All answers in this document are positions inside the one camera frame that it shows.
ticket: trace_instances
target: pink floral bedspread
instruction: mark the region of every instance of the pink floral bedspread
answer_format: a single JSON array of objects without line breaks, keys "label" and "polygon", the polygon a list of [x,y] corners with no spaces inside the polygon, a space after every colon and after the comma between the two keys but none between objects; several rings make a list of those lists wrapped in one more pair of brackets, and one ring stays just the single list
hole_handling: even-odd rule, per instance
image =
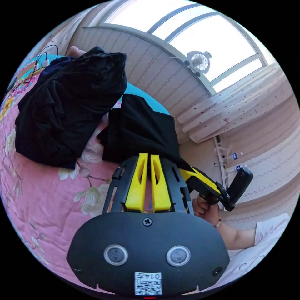
[{"label": "pink floral bedspread", "polygon": [[[37,164],[15,150],[17,103],[36,83],[21,84],[6,95],[0,111],[0,195],[17,234],[36,259],[55,274],[80,283],[66,255],[76,231],[102,213],[110,178],[117,165],[102,160],[96,136],[107,126],[103,118],[75,170]],[[151,209],[148,189],[145,207]]]}]

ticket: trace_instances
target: charger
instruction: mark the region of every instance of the charger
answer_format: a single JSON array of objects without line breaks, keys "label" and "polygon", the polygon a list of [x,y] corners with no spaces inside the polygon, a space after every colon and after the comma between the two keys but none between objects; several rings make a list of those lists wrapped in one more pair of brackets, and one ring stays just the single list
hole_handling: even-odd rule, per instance
[{"label": "charger", "polygon": [[43,63],[42,63],[43,67],[47,67],[49,65],[49,60],[46,59]]},{"label": "charger", "polygon": [[44,63],[42,63],[42,66],[45,66],[45,67],[48,66],[49,61],[48,61],[48,55],[47,55],[47,52],[44,52],[42,55],[41,55],[41,53],[42,53],[46,48],[52,47],[52,46],[56,47],[56,49],[57,49],[57,54],[56,54],[56,59],[57,59],[57,57],[58,57],[58,47],[57,47],[57,45],[48,45],[48,46],[46,46],[46,47],[38,54],[38,56],[37,56],[37,59],[36,59],[36,61],[35,61],[35,67],[34,67],[34,69],[33,69],[31,78],[30,78],[28,81],[22,81],[22,82],[18,83],[16,86],[13,87],[12,90],[10,90],[10,92],[13,92],[20,84],[30,83],[30,81],[31,81],[31,79],[32,79],[32,77],[33,77],[34,72],[35,72],[36,70],[38,70],[38,67],[39,67],[38,61],[39,61],[39,59],[41,58],[41,56],[42,56],[44,53],[46,54],[46,60],[44,61]]}]

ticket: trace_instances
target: window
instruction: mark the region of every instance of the window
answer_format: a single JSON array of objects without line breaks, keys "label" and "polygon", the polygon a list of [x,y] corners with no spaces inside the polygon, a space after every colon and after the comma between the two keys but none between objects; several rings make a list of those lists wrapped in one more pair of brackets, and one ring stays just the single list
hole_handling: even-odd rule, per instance
[{"label": "window", "polygon": [[212,16],[193,24],[170,44],[184,55],[190,51],[210,52],[210,69],[205,74],[210,82],[256,54],[248,40],[221,16]]},{"label": "window", "polygon": [[250,62],[249,64],[241,67],[237,71],[228,75],[226,78],[224,78],[223,80],[221,80],[220,82],[215,84],[213,86],[213,88],[216,91],[216,93],[218,93],[219,91],[222,91],[225,88],[235,84],[236,82],[243,79],[244,77],[251,74],[252,72],[258,70],[262,66],[263,65],[262,65],[260,59],[256,59],[253,62]]},{"label": "window", "polygon": [[249,30],[247,30],[245,27],[243,27],[241,24],[239,24],[251,37],[251,39],[257,44],[258,48],[262,52],[263,56],[266,59],[266,63],[271,65],[272,63],[276,62],[276,59],[274,56],[271,54],[271,52],[267,49],[267,47],[254,35],[252,34]]},{"label": "window", "polygon": [[113,13],[105,23],[147,32],[168,13],[193,3],[187,0],[130,0]]},{"label": "window", "polygon": [[207,6],[197,6],[190,9],[187,9],[183,12],[178,13],[177,15],[173,16],[169,20],[167,20],[165,23],[163,23],[159,28],[157,28],[153,35],[161,38],[164,40],[166,37],[168,37],[176,28],[183,25],[185,22],[204,15],[206,13],[212,13],[215,12],[212,8],[209,8]]}]

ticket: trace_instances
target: wrist bracelet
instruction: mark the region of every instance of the wrist bracelet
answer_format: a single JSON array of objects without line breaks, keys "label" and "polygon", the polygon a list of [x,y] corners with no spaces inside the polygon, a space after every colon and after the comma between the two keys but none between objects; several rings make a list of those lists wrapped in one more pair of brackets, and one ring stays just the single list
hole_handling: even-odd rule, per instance
[{"label": "wrist bracelet", "polygon": [[220,224],[221,224],[221,219],[219,219],[219,221],[218,221],[218,223],[214,226],[215,228],[218,228],[219,226],[220,226]]}]

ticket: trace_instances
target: white sleeve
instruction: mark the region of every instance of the white sleeve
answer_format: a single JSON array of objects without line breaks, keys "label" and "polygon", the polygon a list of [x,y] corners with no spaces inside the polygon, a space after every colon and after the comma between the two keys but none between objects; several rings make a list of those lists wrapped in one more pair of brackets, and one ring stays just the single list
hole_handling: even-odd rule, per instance
[{"label": "white sleeve", "polygon": [[266,221],[257,222],[254,245],[256,246],[263,238],[273,232],[276,232],[280,238],[289,221],[289,215],[284,213]]}]

